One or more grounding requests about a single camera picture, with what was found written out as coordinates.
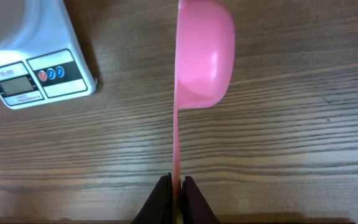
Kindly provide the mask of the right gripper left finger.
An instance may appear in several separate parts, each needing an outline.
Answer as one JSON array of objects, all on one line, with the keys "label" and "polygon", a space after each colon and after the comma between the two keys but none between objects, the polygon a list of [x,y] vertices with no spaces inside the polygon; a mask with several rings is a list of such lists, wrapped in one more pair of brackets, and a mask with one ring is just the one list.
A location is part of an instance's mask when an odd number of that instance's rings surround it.
[{"label": "right gripper left finger", "polygon": [[153,191],[131,224],[170,224],[173,220],[171,173],[158,180]]}]

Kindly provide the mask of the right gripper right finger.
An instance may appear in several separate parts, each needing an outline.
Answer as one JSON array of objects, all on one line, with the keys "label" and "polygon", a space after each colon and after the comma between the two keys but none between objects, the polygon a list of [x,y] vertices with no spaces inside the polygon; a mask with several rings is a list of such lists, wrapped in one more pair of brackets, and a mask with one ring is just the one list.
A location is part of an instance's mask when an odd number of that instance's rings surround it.
[{"label": "right gripper right finger", "polygon": [[218,218],[190,176],[185,176],[182,184],[181,212],[184,224],[219,224]]}]

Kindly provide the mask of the pink measuring scoop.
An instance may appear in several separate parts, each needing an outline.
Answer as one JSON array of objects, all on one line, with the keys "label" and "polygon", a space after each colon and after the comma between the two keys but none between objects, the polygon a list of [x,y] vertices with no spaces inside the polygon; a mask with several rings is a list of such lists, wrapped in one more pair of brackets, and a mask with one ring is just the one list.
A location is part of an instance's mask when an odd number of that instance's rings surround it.
[{"label": "pink measuring scoop", "polygon": [[173,174],[180,188],[178,112],[219,103],[231,81],[235,28],[229,11],[216,1],[179,0],[173,100]]}]

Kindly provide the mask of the white digital kitchen scale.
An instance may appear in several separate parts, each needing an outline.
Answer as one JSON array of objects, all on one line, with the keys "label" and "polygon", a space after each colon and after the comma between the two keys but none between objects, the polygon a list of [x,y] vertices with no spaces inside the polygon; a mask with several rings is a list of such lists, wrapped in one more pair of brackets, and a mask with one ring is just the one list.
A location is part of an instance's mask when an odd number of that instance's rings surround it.
[{"label": "white digital kitchen scale", "polygon": [[23,0],[18,32],[0,45],[0,99],[18,110],[88,96],[93,78],[62,0]]}]

